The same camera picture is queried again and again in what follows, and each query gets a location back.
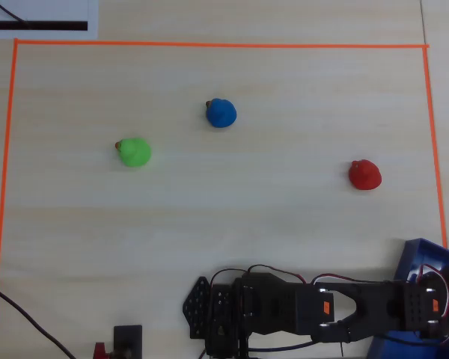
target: black cable on table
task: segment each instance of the black cable on table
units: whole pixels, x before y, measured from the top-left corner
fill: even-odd
[[[287,350],[307,348],[309,346],[313,346],[314,344],[317,344],[317,342],[306,342],[303,344],[298,344],[297,346],[279,346],[277,348],[249,348],[248,351],[254,353],[285,352]]]
[[[0,298],[2,298],[4,301],[6,301],[9,305],[14,307],[16,310],[20,312],[46,339],[51,341],[53,344],[55,344],[60,350],[65,353],[66,356],[68,356],[69,359],[76,359],[70,351],[64,347],[63,344],[61,344],[58,340],[56,340],[51,334],[49,334],[45,329],[40,327],[40,325],[35,322],[35,320],[27,313],[25,312],[17,303],[12,301],[10,298],[8,298],[5,294],[0,292]]]
[[[22,24],[28,25],[28,23],[24,19],[22,19],[21,17],[18,17],[11,11],[7,10],[2,4],[0,4],[0,9],[2,11],[4,11],[5,13],[7,13],[8,15],[12,16],[16,21],[20,21]]]

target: orange tape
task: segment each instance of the orange tape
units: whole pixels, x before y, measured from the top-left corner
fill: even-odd
[[[4,208],[7,190],[8,152],[10,147],[10,127],[13,109],[13,92],[15,88],[16,58],[18,45],[98,45],[98,46],[167,46],[167,47],[214,47],[214,48],[244,48],[244,49],[422,49],[424,59],[424,74],[426,78],[427,104],[430,119],[430,131],[433,142],[434,168],[441,219],[442,245],[447,248],[448,241],[445,226],[444,201],[442,200],[442,185],[439,171],[439,158],[436,142],[436,128],[434,124],[433,100],[431,96],[429,64],[427,61],[427,44],[278,44],[278,43],[178,43],[157,41],[67,41],[67,40],[18,40],[13,41],[13,55],[10,72],[10,87],[8,89],[7,122],[5,127],[5,141],[3,165],[1,170],[0,194],[0,259],[3,235]],[[329,303],[324,304],[324,311],[329,311]]]
[[[429,112],[429,124],[431,141],[433,143],[434,171],[436,172],[437,201],[439,204],[439,217],[441,219],[442,247],[448,247],[448,235],[446,231],[446,218],[444,213],[444,200],[442,198],[441,171],[439,169],[439,155],[437,152],[436,125],[434,123],[433,95],[431,94],[431,80],[429,76],[429,62],[427,60],[427,48],[422,49],[424,60],[424,76],[426,78],[427,110]]]
[[[7,189],[8,149],[10,147],[10,125],[12,121],[13,90],[15,88],[16,54],[18,52],[18,40],[13,41],[12,68],[10,72],[10,87],[8,88],[7,124],[5,126],[5,144],[3,149],[3,165],[1,167],[1,193],[0,193],[0,258],[1,238],[3,234],[3,220],[5,211],[5,193]]]
[[[169,41],[78,41],[78,40],[18,40],[26,45],[108,45],[108,46],[165,46],[165,47],[221,47],[245,49],[424,49],[427,44],[353,44],[353,43],[178,43]]]

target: blue base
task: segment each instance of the blue base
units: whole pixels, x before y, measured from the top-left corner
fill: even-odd
[[[394,279],[414,281],[418,275],[419,267],[424,263],[439,270],[449,266],[449,250],[422,238],[407,241]],[[420,342],[412,332],[390,331],[388,335],[409,342]],[[449,359],[449,343],[442,347],[422,347],[407,346],[374,338],[367,353],[367,359],[401,358]]]

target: black cable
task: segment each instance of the black cable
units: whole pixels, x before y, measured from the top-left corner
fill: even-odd
[[[291,271],[283,271],[282,269],[277,269],[275,267],[267,266],[266,264],[254,264],[253,266],[248,268],[248,273],[250,273],[254,267],[265,267],[265,268],[269,268],[273,271],[279,271],[280,273],[291,274],[294,277],[298,278],[301,282],[303,282],[303,284],[306,284],[306,280],[300,274],[292,273]]]
[[[206,354],[207,350],[203,349],[203,351],[201,352],[201,355],[198,357],[198,359],[203,359],[204,355]]]
[[[6,9],[5,7],[3,7],[1,4],[0,4],[0,8],[1,8],[2,11],[4,11],[5,13],[7,13],[8,15],[12,16],[16,21],[20,21],[22,24],[25,24],[25,25],[28,26],[28,23],[27,23],[24,19],[22,19],[21,17],[18,17],[17,15],[15,15],[14,13],[12,13],[11,11],[7,10],[7,9]]]
[[[442,343],[415,343],[415,342],[408,342],[407,340],[402,340],[398,338],[393,338],[388,335],[375,335],[377,338],[386,339],[391,342],[399,343],[399,344],[405,344],[407,346],[440,346]]]
[[[213,281],[215,280],[215,277],[222,273],[223,271],[243,271],[246,273],[246,271],[244,269],[237,269],[237,268],[225,268],[222,269],[221,271],[217,271],[212,277],[211,277],[211,281],[210,281],[210,286],[213,286]]]
[[[60,350],[65,353],[66,356],[68,356],[69,359],[76,359],[70,351],[63,346],[58,340],[56,340],[51,334],[49,334],[45,329],[40,327],[37,322],[34,321],[33,318],[30,317],[30,315],[25,312],[17,303],[12,301],[10,298],[8,298],[5,294],[0,292],[0,298],[2,298],[4,301],[6,301],[9,305],[14,307],[16,310],[20,312],[43,336],[45,336],[46,339],[51,341],[53,344],[55,344]]]
[[[306,348],[308,346],[313,346],[314,344],[317,344],[317,342],[307,342],[303,344],[298,344],[297,346],[279,346],[278,348],[249,348],[248,351],[254,353],[285,352],[288,350]]]

